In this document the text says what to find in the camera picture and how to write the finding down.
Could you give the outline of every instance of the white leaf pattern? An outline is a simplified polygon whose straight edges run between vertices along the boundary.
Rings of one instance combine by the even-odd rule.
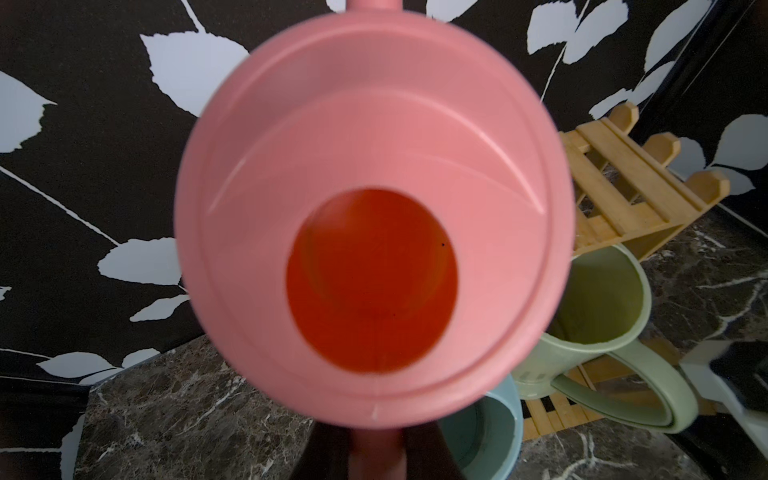
[[[729,195],[741,195],[754,190],[752,180],[733,168],[759,170],[768,164],[768,117],[747,114],[730,122],[720,135],[714,162],[708,167],[705,167],[706,164],[707,159],[699,143],[682,137],[680,154],[669,169],[683,179],[701,170],[723,172],[730,180]]]
[[[160,355],[160,352],[158,352],[156,349],[143,349],[138,350],[133,353],[128,353],[123,358],[122,367],[113,367],[109,370],[104,370],[103,372],[95,373],[91,376],[87,376],[84,379],[80,381],[80,385],[94,385],[95,383],[100,382],[101,380],[108,379],[109,377],[113,376],[116,373],[122,372],[126,368],[130,366],[134,366],[138,363],[143,362],[144,360],[149,360],[150,358]]]
[[[661,86],[661,83],[667,77],[667,74],[669,74],[673,65],[673,61],[661,65],[644,78],[643,81],[637,84],[637,87],[634,90],[626,90],[622,88],[616,93],[608,95],[589,109],[589,115],[597,120],[622,101],[631,101],[635,105],[640,104],[652,94],[656,93],[656,90]]]
[[[176,307],[190,299],[189,295],[177,295],[173,298],[160,298],[152,302],[150,306],[136,312],[131,322],[143,322],[146,320],[163,320],[173,315]]]
[[[176,256],[176,239],[130,239],[121,243],[99,260],[101,275],[126,282],[176,285],[181,267]]]
[[[71,352],[57,355],[52,359],[38,363],[38,366],[51,375],[66,379],[90,375],[102,370],[114,368],[107,360],[95,353]]]
[[[469,10],[478,0],[427,0],[427,16],[450,22]]]
[[[710,4],[710,0],[688,0],[667,15],[650,37],[645,51],[645,71],[651,70],[696,27]]]
[[[80,415],[72,430],[61,439],[61,480],[72,480],[74,477],[74,463],[78,459],[78,446],[84,424],[85,414]]]
[[[688,137],[680,137],[680,153],[668,167],[678,177],[687,180],[692,174],[703,170],[707,165],[704,151],[699,142]]]
[[[22,142],[40,133],[46,100],[30,87],[0,71],[0,153],[22,147]]]
[[[336,13],[341,13],[346,10],[346,0],[326,0],[326,5]]]
[[[577,27],[575,3],[552,2],[537,6],[528,23],[528,54],[570,40]]]
[[[730,122],[720,136],[714,163],[744,170],[765,167],[768,164],[768,117],[741,115]]]
[[[622,0],[607,0],[594,8],[565,45],[563,63],[581,60],[600,41],[614,33],[628,19],[629,8]]]
[[[589,115],[595,120],[602,118],[610,109],[620,104],[622,101],[627,101],[631,93],[632,90],[622,88],[616,93],[608,95],[589,109]]]
[[[122,372],[124,369],[117,367],[109,370],[105,370],[103,372],[94,373],[91,376],[87,376],[84,379],[80,381],[80,385],[94,385],[95,383],[99,383],[101,380],[108,379],[109,377],[113,376],[117,372]]]
[[[126,369],[129,366],[134,366],[137,363],[141,363],[144,360],[149,360],[150,358],[157,355],[160,355],[160,352],[158,352],[156,349],[144,349],[133,353],[128,353],[125,358],[123,358],[123,368]]]
[[[149,54],[152,81],[179,108],[196,117],[224,79],[248,56],[244,46],[211,33],[139,36]]]
[[[672,70],[673,66],[674,61],[669,61],[664,65],[661,65],[656,70],[652,71],[646,78],[643,79],[643,81],[637,85],[637,87],[634,88],[632,93],[629,95],[628,100],[635,105],[639,105],[642,101],[645,101],[652,94],[656,93],[656,90],[659,89],[661,83],[667,77],[667,74],[669,74],[670,70]]]

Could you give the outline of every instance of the green watering can handle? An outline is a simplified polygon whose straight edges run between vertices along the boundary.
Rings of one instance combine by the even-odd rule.
[[[629,402],[611,399],[576,383],[565,375],[559,375],[552,386],[569,399],[594,410],[616,422],[677,433],[685,430],[699,415],[696,396],[680,373],[653,350],[638,340],[608,355],[634,370],[656,392],[662,409],[637,406]]]

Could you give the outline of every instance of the wooden slat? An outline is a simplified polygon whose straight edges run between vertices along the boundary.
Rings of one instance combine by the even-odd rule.
[[[575,427],[577,423],[573,411],[571,410],[571,404],[568,403],[568,398],[560,392],[555,392],[549,396],[549,399],[552,401],[554,410],[560,417],[563,428],[569,429],[570,427]]]
[[[541,435],[538,434],[536,425],[533,423],[533,419],[523,420],[523,442],[528,440],[537,439]]]
[[[717,170],[696,172],[688,177],[688,180],[685,181],[685,185],[707,205],[707,208],[699,212],[699,215],[705,214],[730,192],[730,182],[722,172]],[[656,250],[659,250],[666,242],[674,238],[696,219],[697,217],[692,217],[679,227],[662,230],[645,237],[635,238],[629,240],[624,245],[639,261],[643,261],[653,255]]]
[[[587,422],[590,422],[590,420],[587,418],[587,413],[583,408],[581,408],[581,405],[572,405],[571,411],[574,414],[574,419],[576,419],[577,425],[583,425]]]
[[[658,353],[670,365],[676,366],[680,363],[680,352],[669,340],[655,337],[644,340],[643,344]],[[584,368],[584,372],[594,383],[607,382],[608,380],[634,375],[632,369],[608,355],[599,356],[586,362],[581,367]]]
[[[640,218],[646,227],[642,230],[637,230],[627,235],[621,236],[616,230],[608,223],[608,221],[602,215],[597,217],[589,217],[587,220],[590,227],[595,231],[600,239],[598,242],[587,245],[586,247],[577,248],[574,250],[574,255],[581,255],[583,253],[589,253],[595,250],[599,250],[603,247],[609,247],[616,243],[621,243],[626,240],[630,240],[637,237],[646,236],[649,233],[657,232],[668,228],[669,224],[665,223],[661,217],[646,203],[632,205],[634,214]]]
[[[697,215],[696,210],[605,123],[592,121],[579,125],[577,131],[611,162],[665,221],[681,223]],[[623,202],[627,202],[618,191],[616,193]]]
[[[582,137],[576,130],[571,130],[568,133],[563,134],[571,142],[571,145],[576,147],[582,154],[586,154],[592,150],[592,146]]]
[[[585,407],[583,405],[579,405],[579,406],[581,407],[582,410],[584,410],[584,414],[587,416],[587,420],[589,422],[594,422],[595,420],[599,420],[599,419],[604,419],[605,418],[602,415],[600,415],[599,413],[595,412],[594,410],[590,410],[590,409],[588,409],[587,407]]]
[[[584,379],[584,375],[581,373],[578,367],[568,370],[565,376],[578,383],[579,385],[589,386],[587,385],[587,380]]]
[[[634,392],[616,392],[609,395],[613,399],[623,400],[625,402],[633,403],[639,406],[651,407],[654,409],[660,409],[664,406],[659,400],[658,395],[651,389],[637,390]],[[696,400],[699,404],[699,415],[716,415],[714,405],[709,400],[702,399],[701,396],[696,394]]]
[[[547,412],[547,417],[549,417],[549,422],[551,423],[553,430],[555,430],[556,432],[565,430],[565,427],[563,426],[563,422],[560,421],[560,417],[558,416],[558,413],[555,410],[552,410],[551,412]]]
[[[643,150],[659,162],[659,165],[666,168],[680,153],[680,139],[669,132],[651,135],[643,144]],[[634,202],[640,196],[624,177],[616,180],[614,186],[629,203]]]
[[[629,147],[638,157],[640,157],[646,165],[651,167],[658,174],[658,176],[667,183],[667,185],[682,195],[683,198],[687,200],[688,204],[692,205],[695,210],[704,210],[706,208],[706,204],[702,202],[701,199],[690,190],[690,188],[686,187],[683,182],[679,181],[665,167],[662,167],[661,164],[648,152],[643,150],[640,145],[635,143],[635,141],[629,138],[627,135],[620,135],[620,130],[615,125],[613,125],[611,121],[609,121],[607,118],[604,118],[602,123],[606,126],[606,128],[608,128],[608,130],[611,130],[614,132],[614,134],[616,134],[617,139],[627,145],[627,147]]]
[[[544,404],[541,400],[525,400],[525,405],[528,406],[528,411],[531,413],[534,425],[539,435],[547,435],[554,432],[552,424],[549,422],[547,416],[547,410],[544,408]]]
[[[664,407],[658,395],[651,389],[637,390],[635,392],[615,392],[608,396],[612,399],[629,402],[637,406],[651,407],[652,409]]]
[[[597,232],[594,231],[594,228],[589,224],[589,221],[584,216],[584,214],[581,212],[581,210],[576,207],[576,247],[575,249],[578,250],[580,248],[588,247],[592,245],[595,242],[601,241],[601,238],[598,236]]]
[[[662,134],[651,135],[643,144],[643,150],[648,152],[655,161],[659,162],[659,165],[667,168],[680,153],[680,138],[675,137],[668,131]]]
[[[581,376],[584,377],[584,381],[587,383],[587,386],[591,389],[597,392],[598,389],[594,387],[594,383],[592,382],[592,379],[589,378],[589,374],[587,373],[587,370],[584,369],[583,365],[576,366],[578,368],[579,373]]]
[[[707,205],[707,210],[730,193],[730,180],[719,170],[696,172],[688,177],[685,186]]]
[[[562,139],[571,165],[571,175],[611,226],[620,235],[642,228],[644,225],[633,215],[630,204],[611,182],[565,136]]]
[[[625,135],[629,135],[634,125],[640,120],[640,109],[632,102],[624,102],[611,109],[608,119],[619,127]]]
[[[586,370],[584,370],[584,368],[582,368],[581,365],[579,365],[575,369],[571,369],[571,371],[568,372],[566,376],[574,380],[575,382],[582,384],[583,386],[589,387],[592,390],[596,389],[594,387],[594,383],[592,383],[592,380],[589,378],[589,375],[587,374]],[[595,420],[599,420],[603,418],[603,416],[600,415],[599,413],[593,412],[590,409],[583,408],[580,405],[571,406],[571,411],[573,412],[573,416],[576,422],[581,422],[581,423],[593,422]]]

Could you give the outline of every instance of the wall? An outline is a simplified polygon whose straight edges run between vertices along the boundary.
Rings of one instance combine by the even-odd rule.
[[[728,20],[694,38],[685,68],[649,105],[655,115],[643,119],[638,134],[666,130],[681,137],[670,169],[682,178],[699,170],[724,173],[731,193],[721,206],[765,233],[768,1],[724,2],[718,17]]]
[[[710,0],[405,4],[491,44],[570,130],[648,99]],[[0,5],[1,377],[87,386],[202,333],[172,229],[190,129],[249,51],[341,9],[335,0]]]

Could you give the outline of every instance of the white object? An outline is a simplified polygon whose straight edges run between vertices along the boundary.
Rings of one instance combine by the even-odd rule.
[[[22,147],[22,142],[40,133],[46,100],[30,87],[0,71],[0,154]]]
[[[680,367],[705,399],[720,402],[739,422],[741,428],[768,458],[768,415],[747,410],[723,379],[710,369],[710,362],[728,350],[729,340],[707,340],[691,350],[681,361]]]
[[[176,239],[131,238],[99,260],[98,271],[101,275],[126,282],[176,285],[181,280]]]

